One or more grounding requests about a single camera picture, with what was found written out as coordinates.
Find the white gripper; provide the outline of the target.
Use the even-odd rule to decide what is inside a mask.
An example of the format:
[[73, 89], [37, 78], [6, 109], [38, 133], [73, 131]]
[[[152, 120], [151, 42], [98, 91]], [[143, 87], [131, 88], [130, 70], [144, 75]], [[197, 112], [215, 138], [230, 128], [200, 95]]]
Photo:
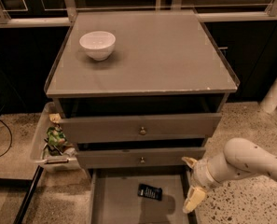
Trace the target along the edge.
[[208, 169], [208, 160], [195, 160], [190, 157], [183, 157], [182, 161], [193, 169], [191, 178], [193, 183], [198, 187], [191, 186], [187, 192], [187, 197], [184, 201], [183, 212], [188, 214], [194, 211], [197, 206], [206, 198], [207, 191], [220, 186]]

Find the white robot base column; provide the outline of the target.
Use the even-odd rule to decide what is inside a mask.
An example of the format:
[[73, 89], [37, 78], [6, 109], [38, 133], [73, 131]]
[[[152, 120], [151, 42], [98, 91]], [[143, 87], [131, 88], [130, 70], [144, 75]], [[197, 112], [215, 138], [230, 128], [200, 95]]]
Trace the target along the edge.
[[272, 113], [277, 107], [277, 78], [271, 85], [268, 93], [261, 102], [262, 109], [267, 113]]

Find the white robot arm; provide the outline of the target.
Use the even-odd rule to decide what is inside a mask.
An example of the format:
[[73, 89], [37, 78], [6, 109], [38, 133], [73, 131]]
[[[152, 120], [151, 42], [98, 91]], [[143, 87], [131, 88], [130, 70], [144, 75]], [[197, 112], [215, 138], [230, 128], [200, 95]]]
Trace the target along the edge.
[[230, 180], [241, 180], [264, 175], [277, 182], [277, 156], [243, 138], [227, 141], [222, 151], [210, 158], [195, 160], [183, 157], [191, 169], [191, 183], [183, 205], [188, 214], [206, 198], [212, 189]]

